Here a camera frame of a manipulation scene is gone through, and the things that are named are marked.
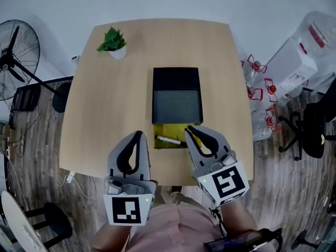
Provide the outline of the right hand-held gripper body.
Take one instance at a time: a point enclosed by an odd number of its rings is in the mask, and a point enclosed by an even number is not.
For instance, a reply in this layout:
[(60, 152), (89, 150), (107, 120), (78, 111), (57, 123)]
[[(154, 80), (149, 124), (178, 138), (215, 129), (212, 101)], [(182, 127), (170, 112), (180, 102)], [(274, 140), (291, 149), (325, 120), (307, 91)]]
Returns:
[(249, 190), (244, 167), (233, 151), (195, 169), (193, 178), (216, 207), (244, 196)]

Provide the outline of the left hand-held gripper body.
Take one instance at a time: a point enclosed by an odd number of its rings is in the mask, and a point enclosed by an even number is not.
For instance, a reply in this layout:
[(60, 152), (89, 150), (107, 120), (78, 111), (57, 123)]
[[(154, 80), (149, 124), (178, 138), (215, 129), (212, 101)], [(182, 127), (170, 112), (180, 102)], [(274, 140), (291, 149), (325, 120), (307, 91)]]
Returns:
[(157, 183), (109, 177), (103, 195), (110, 225), (143, 226), (152, 208)]

